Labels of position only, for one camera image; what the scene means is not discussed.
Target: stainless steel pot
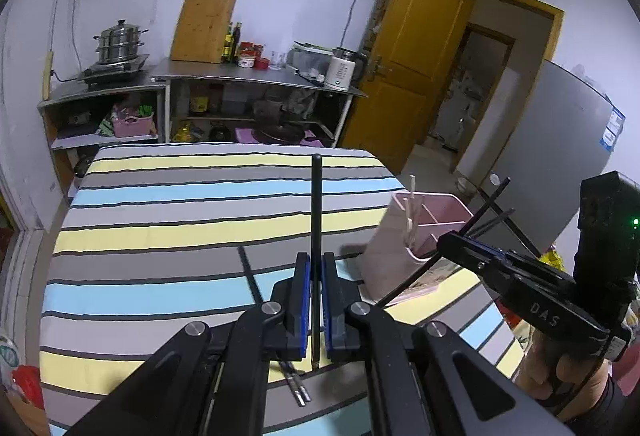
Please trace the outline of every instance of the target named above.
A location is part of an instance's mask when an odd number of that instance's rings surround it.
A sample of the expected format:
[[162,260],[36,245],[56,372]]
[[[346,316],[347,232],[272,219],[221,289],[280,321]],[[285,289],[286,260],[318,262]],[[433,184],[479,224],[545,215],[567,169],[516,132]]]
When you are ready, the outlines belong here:
[[140,34],[148,31],[148,28],[140,30],[137,25],[129,25],[124,20],[119,20],[117,25],[103,30],[100,36],[94,36],[94,39],[100,41],[95,50],[100,53],[98,64],[114,64],[135,59],[138,56],[138,47],[144,44],[140,42]]

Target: human hand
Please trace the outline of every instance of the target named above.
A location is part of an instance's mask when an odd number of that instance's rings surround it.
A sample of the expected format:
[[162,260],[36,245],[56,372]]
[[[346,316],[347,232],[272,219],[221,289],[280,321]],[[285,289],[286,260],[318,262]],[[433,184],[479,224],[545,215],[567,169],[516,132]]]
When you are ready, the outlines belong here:
[[[551,396],[553,387],[548,381],[550,369],[544,359],[545,336],[539,331],[534,331],[532,346],[524,358],[520,367],[520,373],[516,378],[516,385],[523,389],[529,396],[536,400],[546,400]],[[556,366],[556,376],[562,382],[569,384],[581,384],[589,374],[596,362],[596,358],[576,360],[569,355],[563,355]],[[593,408],[605,387],[609,378],[609,362],[604,360],[598,371],[587,381],[576,397],[567,405],[557,418],[560,421],[568,421]]]

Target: gas stove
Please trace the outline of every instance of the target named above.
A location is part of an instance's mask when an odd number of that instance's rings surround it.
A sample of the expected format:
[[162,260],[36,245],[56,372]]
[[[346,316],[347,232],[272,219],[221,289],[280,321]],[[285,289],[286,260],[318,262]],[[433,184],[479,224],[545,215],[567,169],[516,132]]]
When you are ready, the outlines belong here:
[[147,57],[149,57],[149,54],[141,54],[128,61],[115,62],[113,64],[96,63],[84,70],[79,79],[90,87],[98,83],[128,81],[140,72]]

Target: blue and white label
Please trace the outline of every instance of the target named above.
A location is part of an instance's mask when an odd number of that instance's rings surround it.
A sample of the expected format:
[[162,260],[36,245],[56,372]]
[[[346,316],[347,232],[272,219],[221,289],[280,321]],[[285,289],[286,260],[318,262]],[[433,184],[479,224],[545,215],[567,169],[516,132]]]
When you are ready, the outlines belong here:
[[622,133],[622,126],[625,124],[625,116],[616,107],[611,111],[609,122],[604,129],[602,138],[600,139],[600,145],[607,151],[613,151],[613,146],[616,145],[616,141]]

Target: cutting board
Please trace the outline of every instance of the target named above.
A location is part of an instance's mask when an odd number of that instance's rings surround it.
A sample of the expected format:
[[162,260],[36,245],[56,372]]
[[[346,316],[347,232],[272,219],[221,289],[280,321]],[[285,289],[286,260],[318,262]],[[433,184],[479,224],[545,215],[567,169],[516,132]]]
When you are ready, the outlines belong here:
[[236,0],[184,0],[171,59],[220,62]]

